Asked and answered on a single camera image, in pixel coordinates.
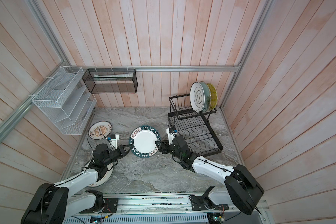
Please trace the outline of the white plate green lettered rim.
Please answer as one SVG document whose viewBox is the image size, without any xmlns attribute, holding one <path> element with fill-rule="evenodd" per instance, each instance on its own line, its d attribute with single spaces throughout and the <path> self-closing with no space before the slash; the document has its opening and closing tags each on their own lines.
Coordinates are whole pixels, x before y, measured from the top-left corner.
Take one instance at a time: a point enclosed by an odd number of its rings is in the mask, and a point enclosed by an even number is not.
<svg viewBox="0 0 336 224">
<path fill-rule="evenodd" d="M 133 146 L 132 153 L 140 158 L 149 158 L 158 152 L 156 141 L 161 141 L 161 136 L 151 126 L 137 127 L 132 131 L 129 138 L 129 144 Z"/>
</svg>

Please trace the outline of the orange sunburst plate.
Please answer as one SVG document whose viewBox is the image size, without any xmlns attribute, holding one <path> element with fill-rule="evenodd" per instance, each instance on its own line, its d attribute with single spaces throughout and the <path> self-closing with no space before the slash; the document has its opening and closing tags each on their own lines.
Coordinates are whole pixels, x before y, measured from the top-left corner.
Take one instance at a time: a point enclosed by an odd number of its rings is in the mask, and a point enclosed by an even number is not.
<svg viewBox="0 0 336 224">
<path fill-rule="evenodd" d="M 112 133 L 112 124 L 108 121 L 99 121 L 94 123 L 88 132 L 88 136 L 94 140 L 101 140 L 107 138 Z"/>
<path fill-rule="evenodd" d="M 99 187 L 101 185 L 104 185 L 112 176 L 113 174 L 113 171 L 114 171 L 114 166 L 113 166 L 113 163 L 107 165 L 107 172 L 106 174 L 104 175 L 104 177 L 102 179 L 100 179 L 99 181 L 93 183 L 93 184 L 90 184 L 88 185 L 87 187 L 89 188 L 96 188 L 96 187 Z"/>
</svg>

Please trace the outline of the white plate dark rim characters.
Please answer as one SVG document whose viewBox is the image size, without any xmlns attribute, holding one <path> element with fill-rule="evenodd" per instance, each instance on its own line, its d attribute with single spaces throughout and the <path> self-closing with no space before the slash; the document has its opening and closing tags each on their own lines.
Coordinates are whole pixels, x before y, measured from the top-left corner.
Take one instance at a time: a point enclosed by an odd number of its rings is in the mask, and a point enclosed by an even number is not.
<svg viewBox="0 0 336 224">
<path fill-rule="evenodd" d="M 202 112 L 205 107 L 205 94 L 203 87 L 199 82 L 195 82 L 191 86 L 189 96 L 192 109 L 196 113 Z"/>
</svg>

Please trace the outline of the mint green flower plate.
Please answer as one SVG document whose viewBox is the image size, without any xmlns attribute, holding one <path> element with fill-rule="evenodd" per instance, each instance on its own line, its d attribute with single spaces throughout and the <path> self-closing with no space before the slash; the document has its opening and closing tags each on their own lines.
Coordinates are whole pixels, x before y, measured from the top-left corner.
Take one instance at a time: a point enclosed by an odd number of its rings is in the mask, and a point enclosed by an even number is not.
<svg viewBox="0 0 336 224">
<path fill-rule="evenodd" d="M 209 89 L 209 86 L 205 82 L 199 82 L 202 86 L 203 92 L 204 92 L 204 106 L 202 112 L 208 112 L 209 108 L 211 106 L 211 92 Z"/>
</svg>

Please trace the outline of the yellow woven round plate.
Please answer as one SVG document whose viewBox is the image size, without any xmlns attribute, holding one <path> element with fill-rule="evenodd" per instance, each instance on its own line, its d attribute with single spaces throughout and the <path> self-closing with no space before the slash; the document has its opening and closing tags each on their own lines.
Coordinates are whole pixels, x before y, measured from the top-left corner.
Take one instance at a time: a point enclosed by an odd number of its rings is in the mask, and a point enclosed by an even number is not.
<svg viewBox="0 0 336 224">
<path fill-rule="evenodd" d="M 218 100 L 217 90 L 215 86 L 211 83 L 208 83 L 207 86 L 209 87 L 210 94 L 211 94 L 211 104 L 210 104 L 209 110 L 213 110 L 217 106 L 217 100 Z"/>
</svg>

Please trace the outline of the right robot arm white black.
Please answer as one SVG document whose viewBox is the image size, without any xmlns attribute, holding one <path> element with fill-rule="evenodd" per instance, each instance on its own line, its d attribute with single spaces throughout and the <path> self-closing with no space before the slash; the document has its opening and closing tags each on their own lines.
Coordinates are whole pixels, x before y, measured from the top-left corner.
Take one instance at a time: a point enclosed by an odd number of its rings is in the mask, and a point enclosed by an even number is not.
<svg viewBox="0 0 336 224">
<path fill-rule="evenodd" d="M 264 190 L 248 169 L 239 164 L 235 167 L 225 166 L 206 159 L 190 151 L 187 142 L 182 136 L 155 142 L 158 151 L 162 154 L 171 154 L 173 159 L 185 170 L 203 174 L 225 185 L 223 193 L 228 197 L 217 198 L 213 190 L 208 192 L 209 200 L 215 204 L 225 204 L 229 200 L 246 215 L 258 210 L 257 204 L 264 195 Z"/>
</svg>

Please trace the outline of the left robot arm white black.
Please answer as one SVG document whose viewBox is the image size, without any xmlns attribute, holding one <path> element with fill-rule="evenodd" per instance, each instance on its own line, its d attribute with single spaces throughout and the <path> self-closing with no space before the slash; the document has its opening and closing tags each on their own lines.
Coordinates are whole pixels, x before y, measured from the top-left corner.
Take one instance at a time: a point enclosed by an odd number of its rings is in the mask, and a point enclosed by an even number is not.
<svg viewBox="0 0 336 224">
<path fill-rule="evenodd" d="M 102 192 L 95 187 L 105 184 L 113 173 L 118 160 L 125 157 L 132 145 L 119 145 L 109 150 L 99 144 L 93 158 L 82 171 L 55 184 L 42 184 L 25 211 L 22 224 L 61 224 L 64 220 L 84 210 L 101 213 L 105 207 Z"/>
</svg>

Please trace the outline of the black two-tier dish rack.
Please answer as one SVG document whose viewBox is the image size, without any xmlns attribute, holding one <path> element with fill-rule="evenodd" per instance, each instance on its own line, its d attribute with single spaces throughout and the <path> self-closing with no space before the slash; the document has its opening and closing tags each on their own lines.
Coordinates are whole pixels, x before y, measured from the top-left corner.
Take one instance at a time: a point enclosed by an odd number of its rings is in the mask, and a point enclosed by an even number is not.
<svg viewBox="0 0 336 224">
<path fill-rule="evenodd" d="M 169 97 L 169 102 L 169 133 L 182 136 L 189 149 L 199 155 L 221 153 L 223 146 L 209 122 L 210 115 L 217 112 L 216 108 L 207 112 L 195 112 L 189 94 Z"/>
</svg>

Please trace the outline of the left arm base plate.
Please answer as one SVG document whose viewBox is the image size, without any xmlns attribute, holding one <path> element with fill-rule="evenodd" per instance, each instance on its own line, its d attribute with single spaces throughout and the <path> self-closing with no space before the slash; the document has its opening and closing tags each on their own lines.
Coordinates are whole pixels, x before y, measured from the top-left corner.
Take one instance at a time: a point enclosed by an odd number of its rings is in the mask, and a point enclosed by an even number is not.
<svg viewBox="0 0 336 224">
<path fill-rule="evenodd" d="M 117 197 L 104 198 L 104 205 L 98 209 L 97 207 L 89 208 L 80 212 L 80 214 L 88 213 L 116 213 L 119 199 Z"/>
</svg>

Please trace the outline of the aluminium mounting rail base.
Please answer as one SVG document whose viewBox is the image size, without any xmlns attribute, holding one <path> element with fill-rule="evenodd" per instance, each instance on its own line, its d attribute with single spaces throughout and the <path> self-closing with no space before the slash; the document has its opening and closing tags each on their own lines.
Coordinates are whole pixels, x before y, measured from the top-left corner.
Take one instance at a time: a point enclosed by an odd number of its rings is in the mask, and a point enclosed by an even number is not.
<svg viewBox="0 0 336 224">
<path fill-rule="evenodd" d="M 66 224 L 273 224 L 270 209 L 262 199 L 252 215 L 245 215 L 227 202 L 229 210 L 193 211 L 190 195 L 201 192 L 105 194 L 104 198 L 119 199 L 116 213 L 76 214 Z"/>
</svg>

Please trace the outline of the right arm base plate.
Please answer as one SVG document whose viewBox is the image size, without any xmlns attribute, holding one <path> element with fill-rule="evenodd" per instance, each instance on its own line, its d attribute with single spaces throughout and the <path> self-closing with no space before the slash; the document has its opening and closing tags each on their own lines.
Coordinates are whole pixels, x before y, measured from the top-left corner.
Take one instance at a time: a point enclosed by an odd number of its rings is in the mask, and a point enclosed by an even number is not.
<svg viewBox="0 0 336 224">
<path fill-rule="evenodd" d="M 193 211 L 225 211 L 229 210 L 229 205 L 215 205 L 208 197 L 190 195 L 191 208 Z"/>
</svg>

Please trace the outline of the black mesh wall basket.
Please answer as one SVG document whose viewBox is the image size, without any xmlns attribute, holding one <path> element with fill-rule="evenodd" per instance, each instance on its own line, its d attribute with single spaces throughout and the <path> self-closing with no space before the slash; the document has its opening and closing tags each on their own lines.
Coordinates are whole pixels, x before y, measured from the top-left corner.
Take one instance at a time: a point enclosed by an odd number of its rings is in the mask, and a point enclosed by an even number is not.
<svg viewBox="0 0 336 224">
<path fill-rule="evenodd" d="M 83 81 L 93 94 L 136 93 L 138 81 L 134 69 L 87 69 Z"/>
</svg>

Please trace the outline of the horizontal aluminium frame bar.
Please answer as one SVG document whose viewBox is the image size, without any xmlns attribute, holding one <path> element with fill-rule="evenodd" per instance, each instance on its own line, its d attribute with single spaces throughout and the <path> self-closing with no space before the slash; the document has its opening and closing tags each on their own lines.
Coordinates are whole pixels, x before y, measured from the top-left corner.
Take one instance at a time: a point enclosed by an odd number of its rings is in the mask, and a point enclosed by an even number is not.
<svg viewBox="0 0 336 224">
<path fill-rule="evenodd" d="M 147 66 L 78 66 L 82 69 L 136 70 L 137 72 L 237 72 L 239 65 L 147 65 Z"/>
</svg>

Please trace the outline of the left aluminium frame bar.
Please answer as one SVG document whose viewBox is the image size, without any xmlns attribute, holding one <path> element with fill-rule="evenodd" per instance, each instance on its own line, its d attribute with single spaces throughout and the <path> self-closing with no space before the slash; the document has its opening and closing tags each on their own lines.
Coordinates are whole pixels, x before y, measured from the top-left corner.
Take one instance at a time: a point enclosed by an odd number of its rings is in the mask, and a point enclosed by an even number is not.
<svg viewBox="0 0 336 224">
<path fill-rule="evenodd" d="M 47 77 L 44 78 L 42 83 L 30 93 L 27 98 L 17 107 L 10 116 L 0 124 L 0 144 L 8 137 L 8 135 L 14 130 L 18 123 L 24 118 L 24 116 L 31 110 L 33 106 L 33 98 L 41 91 L 43 87 L 53 79 L 54 75 L 64 66 L 69 65 L 68 62 L 62 62 L 59 64 Z"/>
</svg>

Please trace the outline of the right aluminium frame post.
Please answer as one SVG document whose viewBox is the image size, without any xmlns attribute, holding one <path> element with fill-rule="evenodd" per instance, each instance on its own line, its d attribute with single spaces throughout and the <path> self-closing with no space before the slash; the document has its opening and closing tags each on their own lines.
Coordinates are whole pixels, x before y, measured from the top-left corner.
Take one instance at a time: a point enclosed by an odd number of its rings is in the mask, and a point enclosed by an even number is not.
<svg viewBox="0 0 336 224">
<path fill-rule="evenodd" d="M 236 82 L 256 44 L 256 41 L 259 37 L 259 35 L 261 34 L 263 27 L 265 26 L 266 20 L 268 18 L 268 14 L 271 10 L 271 7 L 275 4 L 275 1 L 273 0 L 268 0 L 265 2 L 263 10 L 259 16 L 259 19 L 257 21 L 257 24 L 254 27 L 253 33 L 250 36 L 250 39 L 248 41 L 247 47 L 244 50 L 244 54 L 242 56 L 242 59 L 240 61 L 240 63 L 238 64 L 238 70 L 236 72 L 234 72 L 232 79 L 229 83 L 227 92 L 225 93 L 224 97 L 223 97 L 223 101 L 222 104 L 220 106 L 220 109 L 223 110 L 227 104 L 227 101 L 231 95 L 232 90 L 234 89 L 234 86 L 236 85 Z"/>
</svg>

